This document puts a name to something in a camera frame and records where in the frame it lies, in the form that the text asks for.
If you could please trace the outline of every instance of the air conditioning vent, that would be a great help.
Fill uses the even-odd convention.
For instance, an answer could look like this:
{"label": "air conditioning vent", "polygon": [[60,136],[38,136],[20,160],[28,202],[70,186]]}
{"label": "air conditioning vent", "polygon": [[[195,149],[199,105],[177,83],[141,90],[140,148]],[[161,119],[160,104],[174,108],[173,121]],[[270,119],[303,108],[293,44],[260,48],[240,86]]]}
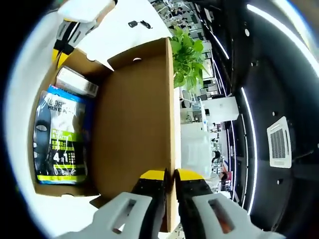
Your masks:
{"label": "air conditioning vent", "polygon": [[267,129],[270,166],[291,167],[291,142],[286,117],[282,117]]}

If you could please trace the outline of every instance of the potted plant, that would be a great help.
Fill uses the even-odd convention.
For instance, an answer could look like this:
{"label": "potted plant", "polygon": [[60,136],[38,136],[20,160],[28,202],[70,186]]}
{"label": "potted plant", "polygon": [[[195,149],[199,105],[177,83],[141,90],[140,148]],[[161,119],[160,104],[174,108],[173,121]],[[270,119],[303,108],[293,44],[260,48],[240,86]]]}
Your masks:
{"label": "potted plant", "polygon": [[170,44],[173,51],[174,88],[186,84],[187,90],[196,87],[197,82],[203,86],[202,41],[194,41],[188,35],[188,30],[183,31],[176,26]]}

